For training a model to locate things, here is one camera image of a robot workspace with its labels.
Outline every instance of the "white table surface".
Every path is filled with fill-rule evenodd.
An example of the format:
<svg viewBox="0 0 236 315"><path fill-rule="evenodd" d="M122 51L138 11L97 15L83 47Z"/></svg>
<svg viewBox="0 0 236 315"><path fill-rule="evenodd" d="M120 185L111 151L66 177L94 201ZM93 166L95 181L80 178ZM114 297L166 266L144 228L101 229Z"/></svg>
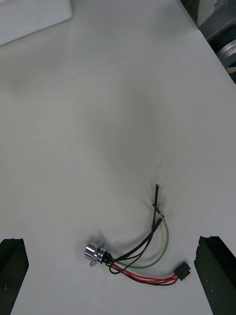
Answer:
<svg viewBox="0 0 236 315"><path fill-rule="evenodd" d="M211 314L193 261L200 235L236 254L235 86L179 2L73 5L0 48L0 239L23 238L29 257L12 315ZM186 260L188 279L90 268L88 241L115 255L148 233L156 181L170 246L142 274Z"/></svg>

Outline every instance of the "round connector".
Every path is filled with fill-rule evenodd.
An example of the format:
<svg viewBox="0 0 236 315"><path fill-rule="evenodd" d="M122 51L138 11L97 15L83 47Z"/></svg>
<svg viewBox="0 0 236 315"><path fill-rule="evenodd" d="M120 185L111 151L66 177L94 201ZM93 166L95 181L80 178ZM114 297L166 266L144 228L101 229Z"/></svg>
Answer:
<svg viewBox="0 0 236 315"><path fill-rule="evenodd" d="M102 258L105 253L102 244L100 246L96 246L94 244L88 244L85 249L85 257L90 260L90 267L94 267L97 263L102 263Z"/></svg>

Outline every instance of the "chrome connector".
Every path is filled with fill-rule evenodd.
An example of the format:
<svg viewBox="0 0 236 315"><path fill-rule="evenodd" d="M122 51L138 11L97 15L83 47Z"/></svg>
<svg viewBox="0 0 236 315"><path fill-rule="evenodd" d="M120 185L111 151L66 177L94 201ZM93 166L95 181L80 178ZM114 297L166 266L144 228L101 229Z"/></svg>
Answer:
<svg viewBox="0 0 236 315"><path fill-rule="evenodd" d="M102 244L100 246L95 246L93 244L88 244L85 249L85 257L90 260L90 267L94 267L97 263L102 263L102 258L105 253L105 250Z"/></svg>

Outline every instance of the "green wire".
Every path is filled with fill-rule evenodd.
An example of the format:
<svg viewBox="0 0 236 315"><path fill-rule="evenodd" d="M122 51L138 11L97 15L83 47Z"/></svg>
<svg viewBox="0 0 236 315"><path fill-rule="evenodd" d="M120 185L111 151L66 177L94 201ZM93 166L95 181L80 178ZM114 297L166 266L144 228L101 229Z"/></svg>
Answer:
<svg viewBox="0 0 236 315"><path fill-rule="evenodd" d="M149 267L152 267L154 266L156 263L158 263L161 258L164 256L166 250L167 250L167 247L168 247L168 244L169 244L169 231L168 231L168 227L167 227L167 224L166 224L166 221L165 219L163 218L163 216L161 215L161 213L159 213L161 219L162 219L162 222L164 224L164 227L165 227L165 231L166 231L166 243L165 243L165 246L163 248L163 251L161 252L160 256L154 261L152 262L151 264L148 264L148 265L145 265L145 266L130 266L129 268L133 268L133 269L146 269L146 268L149 268ZM119 265L122 265L124 267L127 266L127 264L124 264L123 262L120 262L118 261L117 264Z"/></svg>

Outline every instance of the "machine part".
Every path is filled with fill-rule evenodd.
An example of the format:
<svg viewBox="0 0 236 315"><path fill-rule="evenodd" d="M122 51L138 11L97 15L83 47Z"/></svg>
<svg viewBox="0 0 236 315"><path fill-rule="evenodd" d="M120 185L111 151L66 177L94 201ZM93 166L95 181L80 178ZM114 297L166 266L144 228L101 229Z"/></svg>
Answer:
<svg viewBox="0 0 236 315"><path fill-rule="evenodd" d="M85 249L85 257L90 260L90 267L94 267L97 263L101 264L103 262L103 256L105 253L104 244L96 246L93 244L88 244Z"/></svg>
<svg viewBox="0 0 236 315"><path fill-rule="evenodd" d="M200 237L194 261L214 315L236 314L236 258L218 236Z"/></svg>
<svg viewBox="0 0 236 315"><path fill-rule="evenodd" d="M199 30L208 42L213 40L224 30L236 24L236 1L224 0L223 5L217 9L203 22Z"/></svg>
<svg viewBox="0 0 236 315"><path fill-rule="evenodd" d="M0 243L0 314L10 315L29 267L23 239Z"/></svg>
<svg viewBox="0 0 236 315"><path fill-rule="evenodd" d="M236 62L236 39L223 47L216 55L224 67L230 67Z"/></svg>
<svg viewBox="0 0 236 315"><path fill-rule="evenodd" d="M224 0L200 0L197 26L200 27L223 4Z"/></svg>

